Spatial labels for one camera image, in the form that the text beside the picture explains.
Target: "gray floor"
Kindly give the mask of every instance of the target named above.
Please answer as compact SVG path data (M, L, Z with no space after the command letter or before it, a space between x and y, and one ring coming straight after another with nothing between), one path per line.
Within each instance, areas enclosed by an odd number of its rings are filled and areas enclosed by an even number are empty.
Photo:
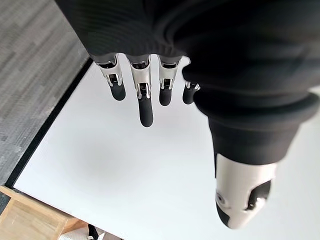
M3 185L88 54L53 0L1 0L0 23Z

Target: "robotic hand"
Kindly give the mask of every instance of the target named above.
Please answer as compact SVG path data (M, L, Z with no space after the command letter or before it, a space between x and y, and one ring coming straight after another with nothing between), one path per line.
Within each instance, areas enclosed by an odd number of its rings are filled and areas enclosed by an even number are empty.
M231 229L264 206L277 163L317 111L320 3L312 0L56 0L116 100L117 53L132 71L141 123L153 122L149 55L159 56L162 105L181 56L191 64L183 100L208 116L216 206Z

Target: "white table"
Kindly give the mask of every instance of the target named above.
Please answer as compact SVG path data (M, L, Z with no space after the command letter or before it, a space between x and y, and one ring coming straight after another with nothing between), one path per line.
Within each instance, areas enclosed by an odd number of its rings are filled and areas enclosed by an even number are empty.
M208 120L194 104L183 104L181 71L170 105L161 106L152 56L154 122L145 128L123 55L120 63L125 100L112 98L93 64L16 189L125 240L319 239L320 115L301 127L266 207L244 229L230 230L216 211Z

